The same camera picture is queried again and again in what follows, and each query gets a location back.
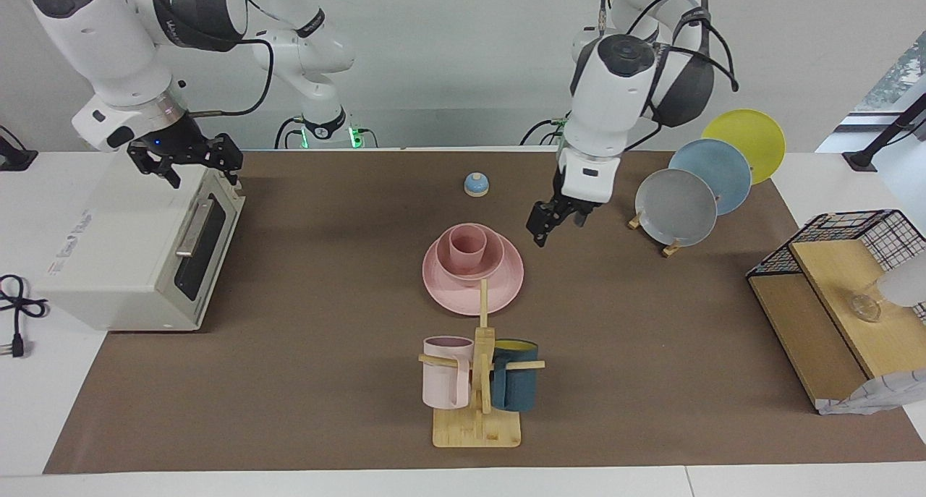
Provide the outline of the pink bowl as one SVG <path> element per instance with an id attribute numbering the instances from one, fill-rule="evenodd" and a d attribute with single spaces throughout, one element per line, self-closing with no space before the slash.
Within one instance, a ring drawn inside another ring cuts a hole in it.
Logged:
<path id="1" fill-rule="evenodd" d="M 446 272 L 447 275 L 453 277 L 453 279 L 459 279 L 462 281 L 476 281 L 483 279 L 483 277 L 489 277 L 492 273 L 495 273 L 499 269 L 503 256 L 505 253 L 503 242 L 499 234 L 495 233 L 492 229 L 482 224 L 475 224 L 477 227 L 483 230 L 484 234 L 488 239 L 488 244 L 484 250 L 484 256 L 480 265 L 471 271 L 454 271 L 452 270 L 449 264 L 449 232 L 453 227 L 450 227 L 439 237 L 436 241 L 436 260 L 440 266 L 440 269 L 443 272 Z"/>

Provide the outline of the pink handleless cup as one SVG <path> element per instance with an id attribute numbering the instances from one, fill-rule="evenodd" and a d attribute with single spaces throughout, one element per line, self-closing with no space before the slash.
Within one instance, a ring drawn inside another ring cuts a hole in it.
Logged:
<path id="1" fill-rule="evenodd" d="M 475 224 L 460 224 L 449 232 L 449 264 L 454 271 L 471 271 L 482 262 L 488 239 Z"/>

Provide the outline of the white toaster oven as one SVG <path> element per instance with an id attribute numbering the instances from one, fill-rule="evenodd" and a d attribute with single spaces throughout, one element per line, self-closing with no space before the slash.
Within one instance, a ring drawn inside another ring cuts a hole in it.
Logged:
<path id="1" fill-rule="evenodd" d="M 215 169 L 174 170 L 177 188 L 116 158 L 36 292 L 98 330 L 198 330 L 245 197 Z"/>

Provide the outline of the pink plate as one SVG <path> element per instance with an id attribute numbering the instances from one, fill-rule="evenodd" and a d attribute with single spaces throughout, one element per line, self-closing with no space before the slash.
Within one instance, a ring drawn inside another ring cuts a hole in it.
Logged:
<path id="1" fill-rule="evenodd" d="M 524 263 L 516 247 L 502 234 L 490 231 L 499 237 L 504 246 L 504 256 L 499 269 L 488 276 L 488 312 L 505 308 L 516 299 L 524 281 Z M 422 262 L 422 279 L 427 293 L 438 305 L 459 315 L 476 316 L 480 313 L 480 281 L 463 281 L 446 272 L 438 260 L 440 252 L 449 249 L 445 237 L 431 243 Z"/>

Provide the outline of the grey plate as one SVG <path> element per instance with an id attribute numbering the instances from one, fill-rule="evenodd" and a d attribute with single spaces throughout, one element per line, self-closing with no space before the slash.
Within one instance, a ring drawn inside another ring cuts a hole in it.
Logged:
<path id="1" fill-rule="evenodd" d="M 713 190 L 681 169 L 655 171 L 640 184 L 634 199 L 636 218 L 663 245 L 690 247 L 707 239 L 718 217 Z"/>

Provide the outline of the dark teal mug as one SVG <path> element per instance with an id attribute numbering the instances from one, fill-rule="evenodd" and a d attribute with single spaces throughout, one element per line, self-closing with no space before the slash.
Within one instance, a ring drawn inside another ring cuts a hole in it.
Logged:
<path id="1" fill-rule="evenodd" d="M 490 373 L 490 404 L 507 412 L 529 412 L 535 408 L 536 369 L 510 370 L 512 362 L 539 359 L 539 346 L 524 339 L 497 339 Z"/>

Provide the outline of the light blue plate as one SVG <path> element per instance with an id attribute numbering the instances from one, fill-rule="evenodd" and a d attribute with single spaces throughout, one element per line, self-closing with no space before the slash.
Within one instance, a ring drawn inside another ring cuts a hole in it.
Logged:
<path id="1" fill-rule="evenodd" d="M 740 207 L 751 190 L 753 175 L 747 159 L 734 145 L 720 139 L 687 143 L 674 152 L 668 167 L 700 177 L 713 192 L 719 216 Z"/>

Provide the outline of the black clamp base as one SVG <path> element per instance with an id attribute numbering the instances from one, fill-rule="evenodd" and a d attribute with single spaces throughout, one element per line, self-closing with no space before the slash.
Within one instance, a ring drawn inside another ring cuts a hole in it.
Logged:
<path id="1" fill-rule="evenodd" d="M 13 131 L 0 124 L 0 171 L 25 171 L 38 157 Z"/>

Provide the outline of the yellow plate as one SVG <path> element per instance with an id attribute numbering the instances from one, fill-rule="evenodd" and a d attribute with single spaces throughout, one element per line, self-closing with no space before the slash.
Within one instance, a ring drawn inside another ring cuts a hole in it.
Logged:
<path id="1" fill-rule="evenodd" d="M 786 140 L 770 115 L 757 109 L 731 109 L 705 125 L 703 138 L 734 145 L 751 168 L 752 184 L 770 179 L 783 163 Z"/>

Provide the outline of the wooden mug tree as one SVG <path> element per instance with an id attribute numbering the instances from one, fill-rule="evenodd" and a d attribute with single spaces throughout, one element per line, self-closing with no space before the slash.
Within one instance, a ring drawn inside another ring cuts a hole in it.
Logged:
<path id="1" fill-rule="evenodd" d="M 490 374 L 495 365 L 495 329 L 488 325 L 488 280 L 480 280 L 479 326 L 475 329 L 471 360 L 419 354 L 424 365 L 454 368 L 463 388 L 469 389 L 467 406 L 433 410 L 431 442 L 438 448 L 515 448 L 522 444 L 520 413 L 495 410 L 490 404 Z"/>

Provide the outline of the brown table mat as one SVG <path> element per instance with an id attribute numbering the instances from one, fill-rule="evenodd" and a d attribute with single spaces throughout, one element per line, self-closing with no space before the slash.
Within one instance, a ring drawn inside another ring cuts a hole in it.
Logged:
<path id="1" fill-rule="evenodd" d="M 110 334 L 44 470 L 407 470 L 926 460 L 901 409 L 821 417 L 745 274 L 796 231 L 770 182 L 663 258 L 625 226 L 665 152 L 632 152 L 611 203 L 545 247 L 525 229 L 549 153 L 259 152 L 203 329 Z M 490 189 L 470 197 L 465 177 Z M 438 449 L 423 339 L 472 336 L 421 279 L 446 228 L 522 254 L 489 317 L 546 361 L 512 449 Z"/>

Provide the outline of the clear glass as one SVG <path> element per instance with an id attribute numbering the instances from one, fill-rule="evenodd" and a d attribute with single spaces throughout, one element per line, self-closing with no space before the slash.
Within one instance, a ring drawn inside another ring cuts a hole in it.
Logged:
<path id="1" fill-rule="evenodd" d="M 867 294 L 853 294 L 848 302 L 857 318 L 869 323 L 877 323 L 882 319 L 882 302 L 877 298 Z"/>

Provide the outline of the black stand leg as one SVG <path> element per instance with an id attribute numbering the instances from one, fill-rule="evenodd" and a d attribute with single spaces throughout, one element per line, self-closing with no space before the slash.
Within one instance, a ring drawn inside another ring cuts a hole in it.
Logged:
<path id="1" fill-rule="evenodd" d="M 913 133 L 926 122 L 926 92 L 923 92 L 916 101 L 913 102 L 906 111 L 897 116 L 893 124 L 884 128 L 866 148 L 859 151 L 843 152 L 842 157 L 853 171 L 857 173 L 876 173 L 873 159 L 877 153 L 887 145 L 896 143 L 901 140 L 899 134 L 907 131 L 907 134 Z"/>

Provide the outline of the frosted white container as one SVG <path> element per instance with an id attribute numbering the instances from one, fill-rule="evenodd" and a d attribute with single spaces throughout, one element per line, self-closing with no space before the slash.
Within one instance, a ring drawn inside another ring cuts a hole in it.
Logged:
<path id="1" fill-rule="evenodd" d="M 884 273 L 876 282 L 883 299 L 900 307 L 926 300 L 926 252 L 919 253 Z"/>

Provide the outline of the checked white cloth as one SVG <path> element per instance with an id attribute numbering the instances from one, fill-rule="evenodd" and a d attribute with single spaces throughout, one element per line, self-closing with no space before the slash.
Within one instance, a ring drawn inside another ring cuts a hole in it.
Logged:
<path id="1" fill-rule="evenodd" d="M 844 399 L 815 399 L 820 415 L 872 415 L 926 401 L 926 368 L 877 376 Z"/>

